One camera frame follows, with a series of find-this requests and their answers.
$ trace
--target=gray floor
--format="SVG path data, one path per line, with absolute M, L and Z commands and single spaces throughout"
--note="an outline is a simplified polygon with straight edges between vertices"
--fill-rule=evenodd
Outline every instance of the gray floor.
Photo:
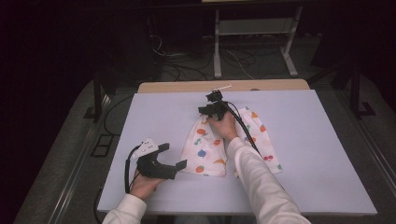
M 272 79 L 290 78 L 278 49 L 284 43 L 284 37 L 251 36 L 223 39 L 221 45 L 222 79 Z M 321 68 L 310 66 L 318 36 L 296 38 L 290 55 L 300 78 L 310 78 Z M 213 79 L 213 49 L 205 48 L 202 54 L 183 50 L 166 53 L 167 64 L 163 68 L 161 81 L 205 80 Z M 233 55 L 240 60 L 233 61 Z M 175 67 L 175 64 L 199 68 Z M 311 86 L 327 112 L 346 154 L 354 165 L 361 182 L 366 187 L 378 215 L 373 217 L 309 217 L 313 223 L 395 223 L 396 198 L 389 187 L 381 164 L 374 159 L 373 149 L 380 150 L 389 163 L 396 168 L 394 146 L 396 145 L 396 115 L 382 100 L 375 85 L 368 79 L 361 81 L 361 100 L 368 102 L 376 116 L 356 119 L 348 109 L 349 88 L 335 91 L 331 88 L 334 74 L 318 80 Z M 58 138 L 43 166 L 35 184 L 16 219 L 16 223 L 96 223 L 93 210 L 99 188 L 106 181 L 109 166 L 118 143 L 118 137 L 104 158 L 91 157 L 90 154 L 100 134 L 120 133 L 129 109 L 133 93 L 136 90 L 119 90 L 104 101 L 105 116 L 97 123 L 84 119 L 86 109 L 92 106 L 92 84 L 76 100 Z M 102 220 L 105 214 L 99 213 Z M 155 223 L 154 216 L 145 216 L 143 223 Z

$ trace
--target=person's right hand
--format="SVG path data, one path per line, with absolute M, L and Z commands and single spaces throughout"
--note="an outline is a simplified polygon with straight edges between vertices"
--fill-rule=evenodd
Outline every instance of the person's right hand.
M 238 136 L 235 128 L 235 118 L 229 111 L 224 114 L 224 118 L 220 121 L 213 120 L 212 118 L 208 118 L 207 121 L 209 121 L 209 124 L 218 131 L 221 137 L 228 141 L 231 141 Z

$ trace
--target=white long sleeve shirt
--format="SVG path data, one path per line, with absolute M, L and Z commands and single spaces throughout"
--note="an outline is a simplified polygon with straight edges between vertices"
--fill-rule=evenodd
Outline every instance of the white long sleeve shirt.
M 236 137 L 228 145 L 227 154 L 234 160 L 258 223 L 310 223 L 300 215 L 293 199 L 283 190 L 264 160 L 251 146 Z M 103 223 L 140 223 L 146 207 L 142 200 L 127 194 L 119 206 L 107 214 Z

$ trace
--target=cloth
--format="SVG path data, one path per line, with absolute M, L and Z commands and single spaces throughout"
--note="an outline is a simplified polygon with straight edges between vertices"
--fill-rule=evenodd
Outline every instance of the cloth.
M 268 135 L 268 131 L 262 124 L 262 120 L 254 111 L 249 110 L 248 107 L 239 109 L 238 112 L 242 118 L 242 121 L 245 123 L 245 126 L 247 126 L 248 132 L 253 139 L 254 144 L 262 155 L 262 159 L 270 168 L 271 172 L 273 174 L 281 172 L 282 166 L 279 164 L 270 137 Z M 246 143 L 250 144 L 250 141 L 248 140 L 247 135 L 245 134 L 241 125 L 239 125 L 238 122 L 236 123 L 236 131 L 238 136 L 244 139 Z
M 300 215 L 295 202 L 283 190 L 261 156 L 251 146 L 236 137 L 228 145 L 227 154 L 235 162 L 239 179 L 258 223 L 310 223 Z M 127 194 L 118 207 L 107 214 L 103 223 L 140 223 L 145 211 L 146 204 L 143 201 Z
M 187 160 L 187 167 L 181 171 L 195 175 L 225 175 L 224 141 L 206 119 L 206 115 L 201 115 L 187 136 L 180 156 L 181 161 Z

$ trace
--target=hand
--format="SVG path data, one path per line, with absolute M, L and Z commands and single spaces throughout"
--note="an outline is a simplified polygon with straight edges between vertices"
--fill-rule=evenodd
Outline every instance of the hand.
M 208 118 L 207 121 L 209 121 L 209 124 L 218 131 L 221 137 L 228 141 L 231 141 L 238 136 L 235 128 L 235 118 L 229 111 L 224 114 L 224 118 L 220 121 L 215 121 L 212 118 Z
M 138 173 L 137 169 L 134 171 L 134 176 Z M 164 179 L 158 178 L 148 178 L 142 175 L 138 175 L 131 186 L 130 194 L 135 197 L 145 200 L 154 191 L 159 184 L 161 184 Z

